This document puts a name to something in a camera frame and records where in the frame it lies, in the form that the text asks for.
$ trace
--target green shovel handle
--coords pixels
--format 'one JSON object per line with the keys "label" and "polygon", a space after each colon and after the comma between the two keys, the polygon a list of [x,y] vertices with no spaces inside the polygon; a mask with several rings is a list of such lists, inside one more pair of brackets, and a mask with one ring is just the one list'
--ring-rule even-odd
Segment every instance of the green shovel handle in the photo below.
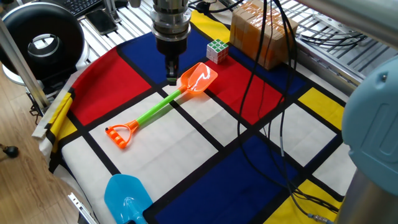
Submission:
{"label": "green shovel handle", "polygon": [[137,122],[139,125],[144,124],[146,121],[148,121],[156,112],[158,112],[160,109],[162,109],[164,106],[169,104],[171,101],[176,99],[179,95],[181,95],[182,92],[181,90],[175,90],[172,94],[170,94],[168,97],[164,98],[160,103],[156,104],[154,107],[146,111],[143,115],[141,115],[139,118],[137,118]]}

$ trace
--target orange box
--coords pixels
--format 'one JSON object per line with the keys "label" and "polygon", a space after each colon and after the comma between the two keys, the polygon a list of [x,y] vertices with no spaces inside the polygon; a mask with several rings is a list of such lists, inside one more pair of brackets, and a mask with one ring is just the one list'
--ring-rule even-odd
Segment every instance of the orange box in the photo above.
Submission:
{"label": "orange box", "polygon": [[[232,16],[229,42],[247,56],[251,57],[253,60],[256,59],[260,42],[262,13],[263,2],[259,0],[253,0],[246,2],[239,9],[234,10]],[[289,22],[295,34],[299,25],[291,19],[289,19]],[[292,37],[290,36],[289,28],[288,35],[291,47],[293,41]],[[268,41],[270,39],[271,43],[269,46],[268,55],[267,58],[265,58]],[[267,70],[270,70],[276,65],[287,61],[288,56],[282,16],[277,10],[272,10],[271,28],[271,14],[270,9],[267,8],[266,29],[264,31],[264,40],[262,43],[259,64]]]}

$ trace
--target red square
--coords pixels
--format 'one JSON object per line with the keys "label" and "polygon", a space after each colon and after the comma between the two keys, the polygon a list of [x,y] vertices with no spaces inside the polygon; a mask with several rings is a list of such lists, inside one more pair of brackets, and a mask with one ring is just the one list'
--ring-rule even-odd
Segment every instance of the red square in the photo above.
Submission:
{"label": "red square", "polygon": [[[243,94],[249,83],[251,72],[230,56],[227,56],[219,65],[212,61],[207,61],[206,65],[218,73],[218,77],[209,86],[209,90],[235,112],[239,113]],[[255,75],[244,102],[242,117],[250,124],[254,124],[259,120],[257,112],[260,107],[262,94],[264,94],[264,99],[262,101],[260,118],[273,110],[282,96],[281,93],[268,84],[265,85],[264,93],[262,93],[263,84],[264,81]]]}
{"label": "red square", "polygon": [[92,63],[72,85],[73,114],[87,125],[150,88],[116,48]]}

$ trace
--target table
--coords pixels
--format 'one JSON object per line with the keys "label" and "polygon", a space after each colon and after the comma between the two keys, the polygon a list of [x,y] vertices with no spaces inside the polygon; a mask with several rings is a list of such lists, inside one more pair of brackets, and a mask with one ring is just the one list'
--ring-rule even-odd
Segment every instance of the table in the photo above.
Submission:
{"label": "table", "polygon": [[[53,113],[36,130],[36,136],[45,133],[40,149],[51,157],[50,170],[63,177],[66,170],[73,174],[101,223],[114,223],[103,194],[109,178],[117,173],[136,176],[144,184],[155,202],[144,213],[149,223],[310,223],[292,205],[287,191],[253,171],[237,138],[240,120],[241,140],[250,160],[284,183],[269,153],[281,165],[278,129],[280,112],[286,108],[289,178],[304,192],[339,206],[355,171],[348,147],[342,144],[345,101],[336,96],[341,93],[333,90],[333,94],[312,81],[314,76],[300,74],[289,89],[290,99],[275,108],[285,88],[287,66],[271,72],[259,68],[240,116],[237,111],[252,60],[231,46],[224,63],[207,61],[205,46],[211,36],[227,39],[229,31],[198,13],[193,13],[192,22],[180,68],[205,62],[219,74],[209,89],[177,98],[121,151],[105,135],[105,127],[138,117],[175,87],[166,85],[164,58],[151,34],[118,45],[72,76],[53,103]],[[209,27],[219,29],[214,34]],[[262,128],[267,129],[270,120],[267,139]],[[304,200],[299,203],[334,219],[335,214],[324,208]]]}

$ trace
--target computer keyboard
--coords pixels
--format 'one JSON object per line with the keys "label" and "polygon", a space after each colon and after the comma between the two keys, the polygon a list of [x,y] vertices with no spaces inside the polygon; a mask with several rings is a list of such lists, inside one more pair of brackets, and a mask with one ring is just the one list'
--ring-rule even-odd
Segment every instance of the computer keyboard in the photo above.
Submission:
{"label": "computer keyboard", "polygon": [[75,17],[80,17],[101,4],[102,0],[57,0],[57,2],[68,9]]}

